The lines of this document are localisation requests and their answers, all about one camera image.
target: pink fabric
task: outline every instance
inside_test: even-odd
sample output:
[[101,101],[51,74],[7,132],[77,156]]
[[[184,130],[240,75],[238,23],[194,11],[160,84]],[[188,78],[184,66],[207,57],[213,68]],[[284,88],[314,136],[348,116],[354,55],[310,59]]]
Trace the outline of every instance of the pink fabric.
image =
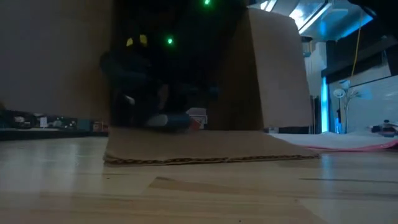
[[391,142],[387,142],[387,143],[381,144],[381,145],[356,147],[356,148],[351,148],[351,149],[340,149],[340,148],[330,148],[330,147],[320,147],[320,146],[303,146],[303,147],[307,147],[312,150],[322,150],[322,151],[373,152],[373,151],[380,151],[381,149],[388,149],[397,144],[398,144],[398,140],[392,140]]

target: light wood flooring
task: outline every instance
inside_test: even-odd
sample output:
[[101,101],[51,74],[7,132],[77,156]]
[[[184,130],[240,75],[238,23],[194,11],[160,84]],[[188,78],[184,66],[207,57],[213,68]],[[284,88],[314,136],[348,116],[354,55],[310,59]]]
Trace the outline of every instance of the light wood flooring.
[[0,142],[0,223],[398,223],[398,153],[106,167],[106,141]]

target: black object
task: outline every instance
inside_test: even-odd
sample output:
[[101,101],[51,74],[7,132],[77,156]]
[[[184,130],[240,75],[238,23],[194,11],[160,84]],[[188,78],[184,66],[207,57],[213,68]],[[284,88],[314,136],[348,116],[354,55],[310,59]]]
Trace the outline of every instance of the black object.
[[308,134],[308,126],[279,128],[279,134]]
[[[0,118],[10,128],[15,129],[32,129],[39,124],[39,117],[35,116],[32,113],[2,110],[0,111]],[[18,118],[23,118],[23,122],[17,121]]]
[[398,45],[388,48],[386,55],[391,75],[398,75]]
[[396,22],[397,1],[391,0],[348,0],[357,4],[370,16],[379,21],[384,28],[398,39],[398,24]]
[[312,40],[312,37],[301,36],[302,43],[309,43],[309,42],[311,42],[311,40]]
[[1,131],[0,141],[108,137],[108,133],[92,131]]
[[[114,43],[100,61],[112,89],[111,124],[188,128],[186,110],[205,107],[218,95],[209,79],[246,10],[243,1],[118,3]],[[142,35],[146,44],[140,44]],[[128,38],[133,44],[126,47]],[[168,117],[166,124],[148,124],[160,115]]]
[[372,133],[379,133],[379,132],[381,132],[381,127],[373,126],[371,131],[372,131]]

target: ceiling light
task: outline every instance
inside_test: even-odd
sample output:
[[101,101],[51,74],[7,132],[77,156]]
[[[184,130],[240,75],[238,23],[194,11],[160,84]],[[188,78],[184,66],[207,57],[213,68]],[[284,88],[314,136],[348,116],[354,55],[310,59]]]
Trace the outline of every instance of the ceiling light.
[[294,9],[292,13],[290,13],[289,17],[294,19],[298,28],[301,28],[304,25],[304,13],[301,9]]
[[274,6],[275,6],[275,3],[276,3],[276,0],[270,0],[269,3],[268,3],[268,5],[267,5],[267,7],[266,7],[266,11],[267,11],[267,12],[271,12],[272,9],[273,9]]
[[267,4],[268,4],[268,1],[265,1],[265,2],[261,3],[260,4],[260,9],[264,10],[266,8]]
[[321,9],[321,11],[319,11],[316,15],[314,15],[314,17],[312,17],[312,19],[309,20],[298,32],[300,34],[304,33],[326,10],[330,8],[331,5],[332,3],[326,4],[326,6]]

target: white sheet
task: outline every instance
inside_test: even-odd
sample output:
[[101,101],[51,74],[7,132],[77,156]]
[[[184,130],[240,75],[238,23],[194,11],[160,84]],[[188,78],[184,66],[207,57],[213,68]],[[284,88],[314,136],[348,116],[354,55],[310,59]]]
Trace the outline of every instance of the white sheet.
[[398,138],[385,138],[368,132],[270,135],[292,144],[332,151],[375,151],[398,144]]

